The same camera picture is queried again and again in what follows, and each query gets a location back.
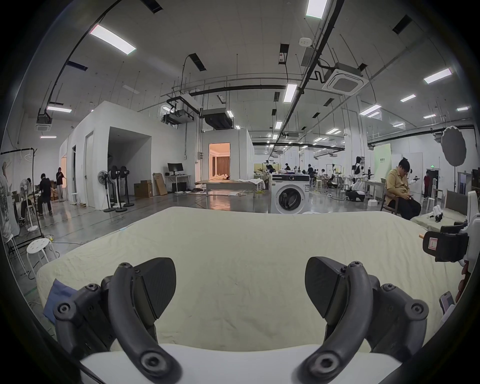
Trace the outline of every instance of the computer monitor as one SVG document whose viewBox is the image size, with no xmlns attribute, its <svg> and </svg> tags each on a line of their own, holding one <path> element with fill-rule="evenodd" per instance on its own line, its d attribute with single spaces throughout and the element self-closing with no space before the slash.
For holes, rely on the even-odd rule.
<svg viewBox="0 0 480 384">
<path fill-rule="evenodd" d="M 183 165 L 182 163 L 167 163 L 168 164 L 168 170 L 170 172 L 180 172 L 183 171 Z"/>
</svg>

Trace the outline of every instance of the ceiling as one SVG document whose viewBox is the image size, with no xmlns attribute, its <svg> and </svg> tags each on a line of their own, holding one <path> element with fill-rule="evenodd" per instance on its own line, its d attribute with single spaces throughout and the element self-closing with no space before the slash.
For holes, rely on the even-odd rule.
<svg viewBox="0 0 480 384">
<path fill-rule="evenodd" d="M 168 98 L 166 94 L 173 87 L 178 89 L 185 57 L 193 52 L 207 70 L 200 72 L 191 60 L 186 61 L 182 85 L 188 90 L 246 84 L 284 86 L 287 71 L 288 80 L 299 84 L 307 70 L 299 65 L 305 51 L 299 39 L 315 41 L 323 24 L 305 16 L 307 0 L 157 1 L 163 10 L 153 14 L 140 0 L 122 0 L 101 21 L 102 26 L 136 47 L 130 55 L 94 36 L 85 37 L 71 60 L 88 70 L 67 66 L 52 98 L 73 111 L 54 112 L 53 118 L 81 121 L 108 100 L 159 119 L 158 103 Z M 25 82 L 24 108 L 29 116 L 37 114 L 49 84 L 82 34 L 111 4 L 111 0 L 74 1 L 52 27 Z M 405 14 L 413 21 L 397 35 L 392 28 Z M 352 120 L 374 138 L 397 132 L 399 128 L 393 125 L 399 122 L 404 122 L 408 130 L 440 123 L 442 115 L 451 121 L 471 117 L 470 110 L 456 111 L 469 104 L 456 75 L 455 61 L 428 31 L 429 27 L 401 1 L 345 0 L 321 57 L 329 65 L 337 61 L 352 67 L 365 63 L 363 76 L 373 76 L 372 81 L 347 101 L 344 96 L 321 91 L 319 81 L 309 81 L 285 131 L 308 132 L 302 140 L 312 143 L 333 127 L 343 132 Z M 289 44 L 287 66 L 278 64 L 281 43 Z M 452 70 L 452 76 L 430 85 L 423 81 L 446 67 Z M 275 122 L 283 121 L 288 113 L 290 104 L 283 103 L 284 92 L 280 91 L 276 103 L 272 89 L 222 95 L 227 101 L 224 106 L 235 115 L 235 124 L 247 128 L 252 141 L 264 142 Z M 400 102 L 410 94 L 417 97 Z M 329 98 L 334 100 L 325 107 Z M 359 121 L 358 112 L 374 103 L 382 106 L 381 114 Z M 221 106 L 216 93 L 204 96 L 205 109 Z M 276 116 L 272 116 L 273 108 L 277 109 Z M 436 118 L 423 118 L 433 113 Z M 341 136 L 335 139 L 338 145 L 342 141 Z"/>
</svg>

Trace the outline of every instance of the polished floor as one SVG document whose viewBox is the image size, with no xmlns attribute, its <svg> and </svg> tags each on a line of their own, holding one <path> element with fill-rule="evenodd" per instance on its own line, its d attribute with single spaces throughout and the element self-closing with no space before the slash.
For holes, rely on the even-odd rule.
<svg viewBox="0 0 480 384">
<path fill-rule="evenodd" d="M 57 256 L 62 257 L 68 251 L 79 247 L 89 241 L 98 239 L 110 232 L 123 228 L 135 221 L 141 220 L 156 212 L 172 206 L 185 206 L 193 208 L 206 209 L 206 196 L 193 194 L 172 194 L 165 196 L 156 196 L 146 199 L 133 199 L 135 205 L 129 207 L 128 211 L 123 213 L 104 213 L 93 208 L 79 208 L 65 201 L 62 203 L 52 203 L 52 214 L 45 213 L 40 219 L 40 228 L 43 236 L 50 235 L 53 238 L 54 249 Z M 270 193 L 265 191 L 261 194 L 244 196 L 223 196 L 214 195 L 209 197 L 209 208 L 217 210 L 228 210 L 237 212 L 260 212 L 267 213 L 270 204 Z M 366 210 L 379 210 L 380 207 L 368 207 L 365 202 L 351 202 L 343 200 L 343 195 L 338 195 L 333 191 L 315 191 L 311 190 L 308 198 L 309 210 L 319 213 L 331 212 L 356 212 Z M 43 308 L 36 290 L 36 280 L 34 274 L 26 262 L 26 246 L 35 236 L 40 236 L 40 231 L 28 234 L 25 227 L 21 229 L 20 235 L 16 238 L 17 244 L 26 242 L 20 248 L 21 257 L 25 262 L 27 274 L 24 273 L 17 258 L 12 257 L 12 264 L 15 269 L 18 286 L 29 303 L 30 307 L 44 325 L 44 327 L 54 335 L 54 326 L 43 314 Z M 37 271 L 41 265 L 34 265 Z"/>
</svg>

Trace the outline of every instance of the smartphone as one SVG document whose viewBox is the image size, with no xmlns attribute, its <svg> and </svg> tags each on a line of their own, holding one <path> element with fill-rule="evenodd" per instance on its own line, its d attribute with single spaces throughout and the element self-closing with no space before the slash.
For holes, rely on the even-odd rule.
<svg viewBox="0 0 480 384">
<path fill-rule="evenodd" d="M 447 293 L 444 293 L 442 296 L 440 296 L 438 301 L 440 302 L 440 307 L 442 307 L 442 312 L 444 314 L 445 314 L 445 312 L 447 312 L 447 309 L 448 309 L 448 307 L 450 307 L 450 305 L 455 304 L 450 291 L 448 291 Z"/>
</svg>

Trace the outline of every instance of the white bedsheet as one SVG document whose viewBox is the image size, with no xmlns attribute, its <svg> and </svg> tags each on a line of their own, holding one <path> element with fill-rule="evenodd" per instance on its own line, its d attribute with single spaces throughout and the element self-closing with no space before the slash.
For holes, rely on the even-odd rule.
<svg viewBox="0 0 480 384">
<path fill-rule="evenodd" d="M 175 295 L 156 322 L 159 343 L 253 351 L 321 344 L 325 321 L 304 286 L 307 260 L 360 260 L 380 283 L 429 305 L 427 335 L 456 294 L 458 263 L 422 251 L 425 229 L 386 212 L 274 215 L 173 207 L 83 245 L 40 268 L 45 304 L 55 278 L 79 289 L 153 257 L 173 259 Z"/>
</svg>

